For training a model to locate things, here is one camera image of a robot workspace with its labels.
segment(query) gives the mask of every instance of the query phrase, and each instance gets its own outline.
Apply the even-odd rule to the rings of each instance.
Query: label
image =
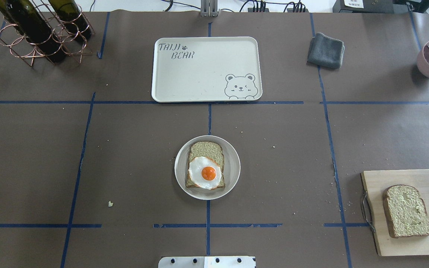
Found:
[[[356,7],[358,9],[363,8],[363,0],[344,0],[344,4],[347,7]]]
[[[175,59],[192,59],[194,58],[194,51],[189,51],[187,46],[180,43],[162,43],[158,44],[158,51],[172,52],[172,60]]]

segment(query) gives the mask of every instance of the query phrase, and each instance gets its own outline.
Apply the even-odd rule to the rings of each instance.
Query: egg yolk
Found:
[[[216,177],[216,170],[211,166],[207,166],[201,170],[201,176],[207,181],[212,181]]]

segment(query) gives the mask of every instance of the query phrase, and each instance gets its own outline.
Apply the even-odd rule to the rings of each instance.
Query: egg white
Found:
[[[201,171],[207,166],[211,166],[216,171],[216,176],[212,181],[207,181],[201,176]],[[193,158],[188,166],[188,174],[198,187],[208,190],[216,189],[221,182],[222,175],[220,166],[213,159],[205,156]]]

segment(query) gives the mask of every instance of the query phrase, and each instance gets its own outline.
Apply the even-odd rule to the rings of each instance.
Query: fried egg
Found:
[[[221,168],[213,159],[205,156],[193,158],[188,166],[191,180],[200,188],[213,190],[221,182]]]

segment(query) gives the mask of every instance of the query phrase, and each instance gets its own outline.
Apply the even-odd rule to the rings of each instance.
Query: tray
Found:
[[[160,38],[153,53],[157,102],[253,101],[263,94],[252,37]]]
[[[191,144],[201,141],[217,143],[223,149],[223,155],[225,156],[225,170],[223,171],[223,175],[225,176],[225,188],[218,188],[215,190],[186,188],[185,182],[186,173],[188,172],[188,154],[190,152],[190,146]],[[238,182],[240,171],[241,163],[235,148],[229,142],[217,136],[204,135],[191,139],[182,146],[175,158],[175,178],[177,179],[178,185],[191,197],[199,200],[215,200],[229,193]]]
[[[396,184],[417,188],[425,202],[429,220],[429,169],[364,171],[362,182],[368,194],[375,243],[380,256],[429,255],[429,236],[391,238],[383,210],[383,191]]]

